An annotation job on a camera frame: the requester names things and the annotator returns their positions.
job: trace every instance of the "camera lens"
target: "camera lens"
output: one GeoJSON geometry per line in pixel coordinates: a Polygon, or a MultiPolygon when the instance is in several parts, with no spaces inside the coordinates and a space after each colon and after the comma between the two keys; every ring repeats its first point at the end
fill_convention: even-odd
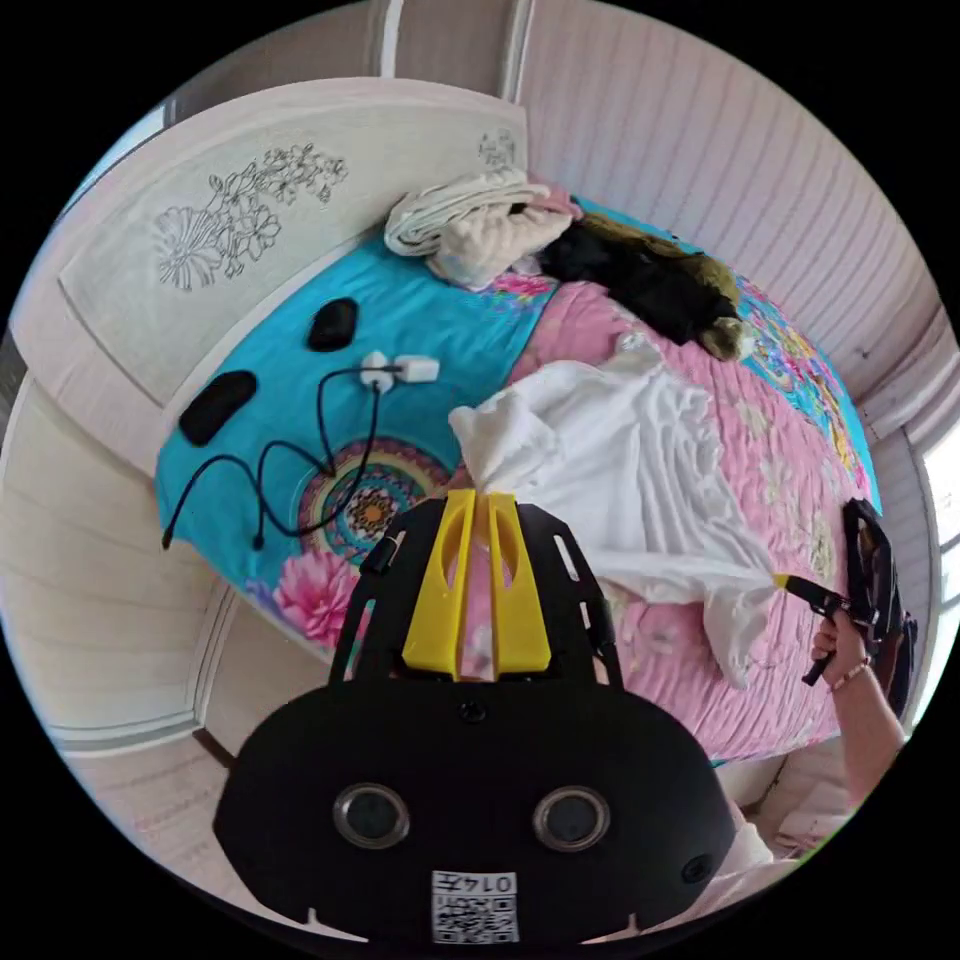
{"type": "Polygon", "coordinates": [[[533,814],[533,829],[544,846],[563,853],[592,847],[610,826],[610,808],[587,787],[560,787],[548,793],[533,814]]]}
{"type": "Polygon", "coordinates": [[[367,850],[386,850],[410,830],[406,804],[377,783],[358,783],[344,790],[334,804],[333,822],[344,839],[367,850]]]}

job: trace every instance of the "qr code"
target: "qr code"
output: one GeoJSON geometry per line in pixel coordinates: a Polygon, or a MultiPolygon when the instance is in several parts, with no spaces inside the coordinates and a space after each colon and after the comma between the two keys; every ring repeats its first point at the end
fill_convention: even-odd
{"type": "Polygon", "coordinates": [[[433,871],[434,943],[517,943],[517,875],[433,871]]]}

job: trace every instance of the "charging cable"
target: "charging cable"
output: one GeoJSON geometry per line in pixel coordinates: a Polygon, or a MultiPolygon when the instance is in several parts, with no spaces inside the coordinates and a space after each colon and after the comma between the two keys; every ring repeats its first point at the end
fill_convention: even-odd
{"type": "Polygon", "coordinates": [[[333,521],[340,517],[350,505],[350,501],[353,499],[354,494],[357,492],[358,488],[360,487],[360,483],[363,480],[364,473],[367,469],[367,462],[370,459],[370,453],[373,450],[373,442],[376,438],[377,420],[380,413],[380,398],[384,393],[391,389],[394,384],[394,377],[396,376],[396,379],[399,379],[404,383],[428,383],[437,379],[439,370],[440,364],[433,357],[404,355],[397,357],[393,363],[387,363],[387,358],[379,351],[375,351],[364,358],[363,366],[345,367],[342,370],[333,370],[330,373],[325,374],[317,384],[317,427],[320,433],[320,443],[323,447],[326,463],[318,460],[308,450],[304,450],[302,447],[299,447],[294,443],[290,443],[287,440],[271,440],[263,448],[260,453],[260,458],[257,461],[256,475],[254,475],[254,472],[250,469],[249,464],[234,454],[219,453],[216,456],[210,457],[209,460],[205,460],[202,464],[200,464],[199,467],[197,467],[193,473],[193,476],[191,476],[187,481],[187,485],[184,487],[183,493],[180,494],[180,499],[177,501],[176,507],[174,507],[170,522],[167,524],[167,528],[163,532],[163,540],[161,541],[163,549],[168,550],[170,548],[170,544],[173,541],[173,534],[177,526],[177,521],[180,519],[180,514],[187,502],[187,498],[190,496],[190,493],[197,481],[215,463],[232,463],[240,467],[247,477],[247,480],[250,482],[250,486],[253,488],[254,495],[257,498],[258,508],[257,533],[253,538],[252,544],[254,550],[259,551],[263,549],[263,530],[265,520],[269,520],[270,523],[272,523],[273,526],[276,527],[276,529],[279,530],[284,536],[297,538],[308,536],[309,534],[320,530],[322,527],[333,523],[333,521]],[[316,469],[317,476],[325,476],[330,479],[335,479],[337,475],[337,468],[333,451],[330,446],[330,440],[327,435],[326,424],[323,418],[323,391],[324,387],[335,377],[346,376],[348,374],[359,374],[361,383],[363,383],[365,386],[368,386],[373,392],[373,412],[370,416],[370,430],[367,435],[366,444],[363,448],[363,454],[360,458],[360,463],[357,466],[356,476],[354,476],[353,482],[350,484],[350,488],[340,499],[340,502],[326,516],[322,516],[316,523],[312,523],[305,527],[288,527],[276,515],[273,508],[267,502],[266,495],[263,492],[263,473],[266,465],[267,454],[277,447],[280,447],[284,450],[289,450],[290,452],[297,454],[310,463],[316,469]]]}

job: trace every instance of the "bracelet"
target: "bracelet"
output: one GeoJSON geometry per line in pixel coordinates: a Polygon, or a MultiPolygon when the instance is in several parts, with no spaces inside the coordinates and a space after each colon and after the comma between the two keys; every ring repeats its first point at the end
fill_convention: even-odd
{"type": "Polygon", "coordinates": [[[830,687],[831,693],[836,693],[845,683],[849,683],[858,673],[862,673],[870,666],[870,658],[864,657],[855,667],[848,670],[835,684],[830,687]]]}

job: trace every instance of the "bed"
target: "bed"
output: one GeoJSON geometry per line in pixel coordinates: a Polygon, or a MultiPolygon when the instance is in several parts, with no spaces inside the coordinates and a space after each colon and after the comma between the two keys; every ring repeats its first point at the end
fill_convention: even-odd
{"type": "MultiPolygon", "coordinates": [[[[843,589],[840,507],[852,496],[876,502],[862,428],[826,358],[762,291],[743,277],[738,285],[757,348],[742,363],[721,364],[696,344],[680,348],[659,337],[595,284],[558,288],[545,276],[507,273],[484,293],[471,294],[434,278],[422,260],[394,256],[373,236],[296,291],[224,360],[217,373],[253,370],[260,389],[208,447],[191,447],[179,431],[171,434],[157,463],[161,519],[169,520],[187,479],[212,455],[229,451],[252,464],[277,438],[316,448],[315,391],[325,373],[359,363],[372,349],[436,356],[437,383],[384,397],[370,465],[349,508],[329,527],[298,542],[268,525],[265,548],[251,550],[256,499],[243,475],[223,466],[197,483],[181,515],[179,537],[329,658],[357,567],[392,516],[470,482],[447,425],[449,411],[476,405],[553,360],[601,363],[619,334],[642,329],[676,372],[711,391],[724,473],[777,568],[843,589]],[[312,354],[304,349],[309,321],[338,296],[360,305],[357,337],[338,354],[312,354]]],[[[309,525],[350,486],[368,405],[352,380],[329,391],[325,416],[337,451],[335,479],[276,452],[265,492],[290,526],[309,525]]],[[[465,668],[486,677],[490,611],[483,558],[475,560],[465,668]]],[[[741,692],[712,659],[699,607],[648,606],[613,588],[608,597],[628,689],[681,719],[715,761],[784,753],[835,733],[822,685],[811,690],[799,682],[815,619],[795,599],[774,601],[767,632],[752,651],[749,689],[741,692]]]]}
{"type": "MultiPolygon", "coordinates": [[[[385,251],[378,227],[403,192],[503,162],[526,167],[524,111],[469,91],[361,78],[252,94],[178,124],[108,171],[61,222],[18,302],[14,332],[37,382],[152,478],[161,522],[220,445],[248,462],[272,439],[316,448],[314,395],[329,363],[369,349],[439,357],[436,384],[384,397],[371,469],[342,523],[303,542],[268,527],[265,549],[254,551],[256,501],[239,471],[220,466],[178,525],[178,538],[322,659],[357,565],[392,512],[469,482],[449,409],[551,360],[600,363],[640,323],[591,284],[506,274],[470,294],[385,251]],[[347,292],[361,306],[353,353],[305,351],[312,311],[347,292]],[[242,416],[206,449],[188,449],[176,429],[183,409],[218,372],[250,368],[260,389],[242,416]]],[[[712,393],[723,470],[777,565],[842,588],[839,507],[851,496],[877,503],[863,431],[826,358],[762,291],[738,282],[758,341],[747,361],[720,364],[650,335],[673,369],[712,393]]],[[[314,477],[282,451],[265,474],[291,526],[340,496],[366,436],[368,395],[344,380],[328,400],[337,479],[314,477]]],[[[609,597],[629,689],[680,718],[715,762],[835,732],[822,685],[799,682],[815,624],[798,601],[774,601],[749,689],[738,692],[710,655],[696,607],[609,597]]],[[[483,676],[482,597],[471,602],[465,641],[470,670],[483,676]]]]}

